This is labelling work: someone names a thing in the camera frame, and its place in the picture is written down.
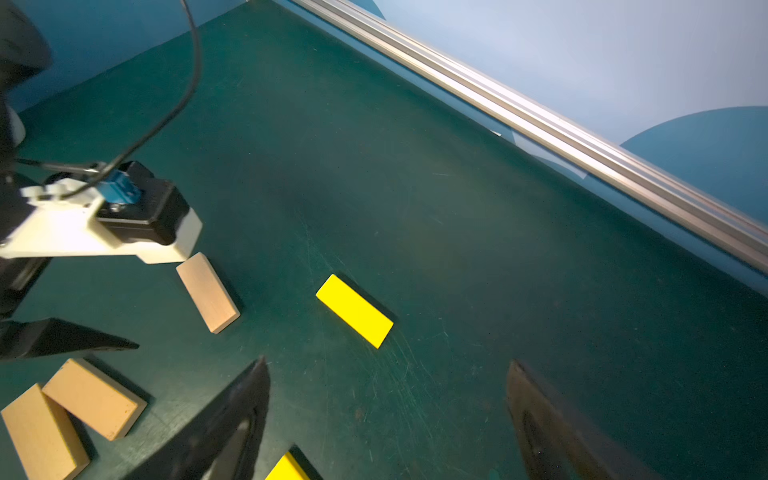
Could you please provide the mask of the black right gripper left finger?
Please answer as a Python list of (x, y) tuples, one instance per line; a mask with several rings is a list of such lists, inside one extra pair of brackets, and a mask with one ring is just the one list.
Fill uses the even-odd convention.
[(251, 479), (264, 434), (270, 395), (266, 359), (250, 363), (224, 390), (128, 479)]

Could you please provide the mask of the natural wood block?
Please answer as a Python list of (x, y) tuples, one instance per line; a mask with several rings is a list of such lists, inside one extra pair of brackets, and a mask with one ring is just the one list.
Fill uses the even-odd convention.
[(70, 358), (43, 393), (109, 441), (124, 438), (147, 402), (86, 360)]
[(28, 479), (75, 479), (90, 457), (67, 412), (32, 385), (1, 411)]
[(202, 252), (181, 263), (176, 271), (211, 333), (220, 333), (239, 318), (239, 309)]

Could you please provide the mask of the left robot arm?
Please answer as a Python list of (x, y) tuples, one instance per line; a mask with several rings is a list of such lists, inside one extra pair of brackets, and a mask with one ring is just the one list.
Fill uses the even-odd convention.
[[(16, 142), (6, 100), (15, 86), (47, 69), (51, 50), (32, 21), (11, 1), (1, 3), (1, 240), (6, 241), (32, 214), (14, 172)], [(11, 319), (31, 286), (50, 263), (48, 257), (1, 260), (1, 359), (13, 361), (78, 351), (134, 350), (135, 342), (57, 318), (34, 322)]]

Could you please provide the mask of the yellow block top bar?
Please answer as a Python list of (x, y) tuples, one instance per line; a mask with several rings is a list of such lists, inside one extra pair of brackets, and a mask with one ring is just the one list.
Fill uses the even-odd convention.
[(316, 297), (376, 349), (381, 347), (394, 325), (389, 317), (335, 274), (322, 284)]

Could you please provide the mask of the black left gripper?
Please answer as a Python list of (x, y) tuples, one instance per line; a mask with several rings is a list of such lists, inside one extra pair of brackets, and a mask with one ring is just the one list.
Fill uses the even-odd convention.
[[(22, 187), (36, 186), (29, 177), (15, 173), (1, 176), (1, 241), (32, 213), (21, 195)], [(51, 257), (1, 259), (1, 317), (11, 318)], [(57, 318), (34, 322), (1, 322), (1, 360), (13, 361), (79, 351), (138, 349), (139, 344), (86, 326)]]

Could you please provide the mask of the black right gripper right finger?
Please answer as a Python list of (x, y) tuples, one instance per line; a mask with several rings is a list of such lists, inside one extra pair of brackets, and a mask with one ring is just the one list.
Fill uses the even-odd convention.
[(530, 367), (514, 360), (506, 404), (530, 479), (658, 479)]

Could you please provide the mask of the yellow block bar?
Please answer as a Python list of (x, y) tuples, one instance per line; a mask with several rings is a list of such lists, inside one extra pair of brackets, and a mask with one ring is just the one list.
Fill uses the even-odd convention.
[(312, 467), (298, 450), (289, 450), (275, 464), (266, 480), (310, 480)]
[(389, 317), (335, 274), (322, 284), (316, 297), (376, 349), (381, 347), (394, 325)]

